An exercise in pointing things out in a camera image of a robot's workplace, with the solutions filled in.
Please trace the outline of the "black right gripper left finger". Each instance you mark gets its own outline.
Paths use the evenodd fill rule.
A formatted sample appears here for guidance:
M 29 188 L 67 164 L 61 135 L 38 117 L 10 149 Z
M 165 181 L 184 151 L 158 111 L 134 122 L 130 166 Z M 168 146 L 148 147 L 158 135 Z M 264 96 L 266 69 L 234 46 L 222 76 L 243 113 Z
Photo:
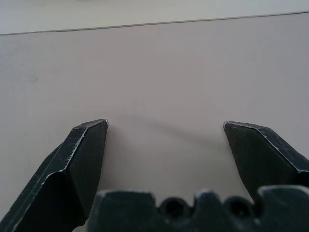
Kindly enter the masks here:
M 71 232 L 85 224 L 100 180 L 108 121 L 74 127 L 0 222 L 2 232 Z

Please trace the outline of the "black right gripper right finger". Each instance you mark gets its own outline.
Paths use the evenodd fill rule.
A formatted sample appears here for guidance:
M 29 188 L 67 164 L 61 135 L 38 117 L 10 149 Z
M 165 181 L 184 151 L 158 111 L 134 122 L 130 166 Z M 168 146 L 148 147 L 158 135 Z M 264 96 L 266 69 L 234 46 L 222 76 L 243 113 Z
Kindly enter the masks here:
M 309 185 L 309 160 L 274 130 L 250 123 L 223 124 L 240 178 L 251 198 L 262 186 Z

